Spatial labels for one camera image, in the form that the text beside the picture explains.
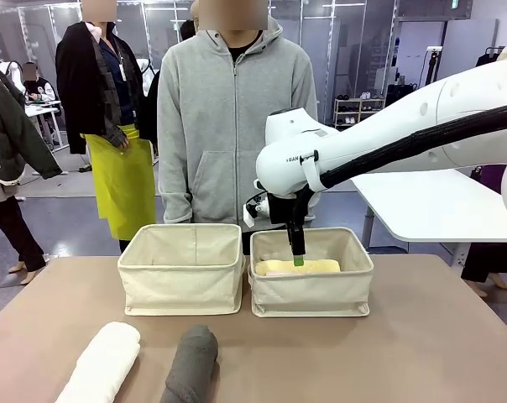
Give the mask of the hand of black-coat person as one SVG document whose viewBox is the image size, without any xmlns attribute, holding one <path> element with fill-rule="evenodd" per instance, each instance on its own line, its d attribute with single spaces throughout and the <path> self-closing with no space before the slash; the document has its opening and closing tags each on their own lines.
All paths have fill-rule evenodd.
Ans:
<svg viewBox="0 0 507 403">
<path fill-rule="evenodd" d="M 124 151 L 124 150 L 127 150 L 129 148 L 129 140 L 128 140 L 128 136 L 127 134 L 124 133 L 124 131 L 122 131 L 122 129 L 119 129 L 118 131 L 116 131 L 113 135 L 112 135 L 112 138 L 109 140 L 110 144 L 113 145 L 114 147 Z"/>
</svg>

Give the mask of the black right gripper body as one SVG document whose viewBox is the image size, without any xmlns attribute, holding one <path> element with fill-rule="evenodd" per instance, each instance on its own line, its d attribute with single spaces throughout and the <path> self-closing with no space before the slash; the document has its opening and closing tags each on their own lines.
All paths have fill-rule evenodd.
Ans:
<svg viewBox="0 0 507 403">
<path fill-rule="evenodd" d="M 267 194 L 269 204 L 269 218 L 272 224 L 297 223 L 298 215 L 295 212 L 297 195 L 292 193 L 287 196 Z"/>
</svg>

